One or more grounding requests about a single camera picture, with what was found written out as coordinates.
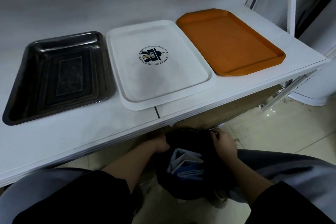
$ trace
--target tray rim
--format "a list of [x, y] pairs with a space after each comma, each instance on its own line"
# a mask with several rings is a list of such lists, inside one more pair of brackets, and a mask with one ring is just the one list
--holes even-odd
[[[191, 48], [191, 51], [196, 55], [196, 58], [199, 60], [199, 62], [201, 63], [201, 65], [204, 67], [204, 70], [208, 73], [208, 79], [205, 82], [199, 83], [197, 85], [194, 86], [190, 86], [187, 87], [185, 89], [182, 90], [178, 90], [175, 92], [171, 92], [162, 96], [158, 96], [158, 97], [154, 97], [151, 99], [146, 99], [143, 101], [132, 101], [130, 99], [128, 99], [126, 97], [124, 88], [122, 86], [121, 80], [120, 80], [120, 76], [118, 73], [118, 68], [117, 68], [117, 64], [114, 58], [114, 54], [112, 51], [112, 45], [111, 45], [111, 39], [112, 39], [112, 34], [116, 31], [121, 31], [121, 30], [127, 30], [127, 29], [132, 29], [134, 26], [136, 27], [147, 27], [148, 26], [156, 26], [159, 23], [168, 23], [170, 24], [170, 26], [173, 26], [174, 29], [177, 31], [177, 33], [179, 33], [179, 35], [182, 37], [183, 41], [185, 41], [185, 43], [188, 45], [188, 47]], [[124, 26], [124, 27], [119, 27], [119, 28], [114, 28], [109, 30], [106, 33], [106, 42], [107, 42], [107, 50], [109, 53], [109, 57], [110, 57], [110, 61], [111, 61], [111, 65], [112, 65], [112, 71], [113, 71], [113, 75], [115, 78], [115, 81], [117, 83], [117, 87], [118, 90], [120, 92], [120, 99], [122, 104], [133, 111], [140, 111], [140, 110], [144, 110], [144, 109], [148, 109], [151, 107], [155, 107], [161, 104], [165, 104], [186, 96], [190, 96], [192, 94], [201, 92], [203, 90], [206, 90], [212, 86], [214, 86], [216, 84], [217, 78], [216, 78], [216, 74], [213, 71], [213, 69], [211, 68], [211, 66], [208, 64], [208, 62], [204, 59], [204, 57], [201, 55], [201, 53], [198, 51], [198, 49], [194, 46], [194, 44], [190, 41], [190, 39], [183, 33], [183, 31], [171, 20], [158, 20], [158, 21], [151, 21], [151, 22], [144, 22], [144, 23], [138, 23], [138, 24], [134, 24], [134, 25], [129, 25], [129, 26]]]
[[[26, 117], [26, 118], [23, 118], [23, 119], [20, 119], [20, 120], [15, 120], [15, 121], [10, 120], [9, 119], [9, 112], [10, 112], [10, 110], [11, 110], [13, 104], [14, 104], [14, 97], [17, 94], [17, 91], [19, 89], [19, 84], [22, 80], [22, 77], [23, 77], [23, 74], [24, 74], [24, 71], [25, 71], [25, 63], [27, 62], [29, 47], [31, 47], [32, 45], [34, 45], [36, 43], [40, 43], [40, 42], [44, 42], [44, 41], [58, 40], [58, 39], [62, 39], [62, 38], [65, 38], [65, 37], [79, 36], [79, 35], [92, 34], [92, 33], [98, 34], [98, 36], [99, 36], [98, 42], [100, 44], [100, 49], [101, 49], [102, 62], [103, 62], [103, 68], [102, 69], [103, 69], [103, 73], [104, 73], [104, 77], [105, 77], [105, 85], [106, 85], [105, 94], [101, 94], [96, 99], [92, 99], [92, 100], [89, 100], [89, 101], [65, 106], [65, 107], [62, 107], [62, 108], [59, 108], [59, 109], [56, 109], [56, 110], [52, 110], [52, 111], [48, 111], [48, 112], [45, 112], [45, 113], [36, 114], [36, 115]], [[110, 78], [109, 69], [108, 69], [108, 65], [107, 65], [107, 54], [106, 54], [106, 48], [105, 48], [102, 33], [98, 32], [98, 31], [87, 31], [87, 32], [83, 32], [83, 33], [77, 33], [77, 34], [57, 36], [57, 37], [51, 37], [51, 38], [36, 40], [36, 41], [33, 41], [33, 42], [29, 43], [24, 49], [22, 60], [21, 60], [20, 66], [19, 66], [19, 70], [16, 74], [15, 81], [14, 81], [13, 86], [12, 86], [12, 90], [11, 90], [10, 95], [8, 97], [8, 101], [7, 101], [5, 110], [2, 114], [2, 121], [3, 121], [4, 124], [9, 125], [9, 126], [19, 125], [19, 124], [22, 124], [22, 123], [26, 123], [28, 121], [37, 120], [37, 119], [47, 117], [47, 116], [51, 116], [51, 115], [54, 115], [54, 114], [57, 114], [57, 113], [61, 113], [61, 112], [69, 111], [69, 110], [76, 109], [76, 108], [79, 108], [79, 107], [82, 107], [82, 106], [86, 106], [86, 105], [101, 102], [101, 101], [107, 99], [110, 96], [110, 94], [111, 94], [111, 78]]]
[[[209, 15], [208, 18], [201, 19], [201, 20], [194, 19], [194, 20], [191, 20], [189, 22], [181, 22], [183, 20], [186, 20], [186, 17], [189, 16], [190, 14], [206, 13], [206, 12], [211, 12], [211, 11], [214, 11], [217, 14], [216, 15], [215, 14]], [[180, 26], [183, 26], [183, 25], [187, 25], [187, 24], [190, 24], [190, 23], [198, 22], [198, 21], [204, 21], [204, 20], [208, 20], [208, 19], [212, 19], [212, 18], [223, 17], [224, 16], [223, 13], [227, 13], [227, 14], [229, 14], [229, 16], [234, 17], [240, 23], [243, 23], [245, 27], [248, 27], [250, 30], [254, 31], [259, 37], [262, 37], [263, 39], [265, 39], [270, 45], [272, 45], [273, 48], [279, 49], [282, 53], [281, 53], [280, 56], [277, 56], [277, 57], [274, 57], [274, 58], [271, 58], [271, 59], [268, 59], [268, 60], [265, 60], [265, 61], [261, 61], [261, 62], [258, 62], [258, 63], [254, 63], [254, 64], [251, 64], [251, 65], [239, 68], [239, 69], [235, 69], [235, 70], [230, 71], [230, 72], [221, 72], [221, 71], [217, 71], [217, 70], [214, 69], [216, 74], [218, 74], [220, 76], [248, 75], [248, 74], [263, 70], [263, 69], [270, 68], [270, 67], [275, 66], [275, 65], [279, 65], [284, 61], [284, 59], [286, 58], [286, 54], [282, 49], [277, 47], [270, 40], [268, 40], [266, 37], [264, 37], [263, 35], [258, 33], [256, 30], [254, 30], [252, 27], [247, 25], [244, 21], [242, 21], [240, 18], [238, 18], [236, 15], [234, 15], [232, 12], [230, 12], [228, 10], [210, 8], [210, 9], [205, 9], [205, 10], [199, 10], [199, 11], [195, 11], [195, 12], [186, 13], [186, 14], [183, 14], [180, 18], [177, 19], [176, 24], [181, 29]]]

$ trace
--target hand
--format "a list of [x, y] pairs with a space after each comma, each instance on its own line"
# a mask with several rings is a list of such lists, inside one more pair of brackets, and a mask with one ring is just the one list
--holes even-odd
[[232, 158], [237, 158], [236, 142], [228, 134], [219, 128], [214, 128], [210, 131], [210, 134], [216, 152], [224, 162]]
[[170, 149], [170, 145], [167, 143], [166, 136], [164, 134], [156, 137], [152, 141], [156, 144], [156, 153], [162, 153]]

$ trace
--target person's left hand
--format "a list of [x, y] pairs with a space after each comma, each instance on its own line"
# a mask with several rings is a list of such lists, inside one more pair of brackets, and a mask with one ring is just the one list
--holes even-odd
[[166, 136], [164, 134], [156, 137], [153, 141], [155, 141], [156, 144], [156, 153], [162, 153], [170, 149], [170, 145], [167, 143]]

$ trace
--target black metal tray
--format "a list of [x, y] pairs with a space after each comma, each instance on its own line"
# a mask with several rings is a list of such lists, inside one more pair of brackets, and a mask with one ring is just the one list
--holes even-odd
[[3, 122], [17, 125], [106, 99], [111, 92], [109, 67], [99, 32], [29, 44]]

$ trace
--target black sleeve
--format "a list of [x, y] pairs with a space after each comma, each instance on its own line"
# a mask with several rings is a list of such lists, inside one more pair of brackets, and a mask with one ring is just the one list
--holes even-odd
[[131, 223], [132, 219], [126, 181], [93, 171], [21, 212], [13, 223]]
[[250, 223], [334, 223], [290, 185], [279, 182], [262, 192], [251, 208]]

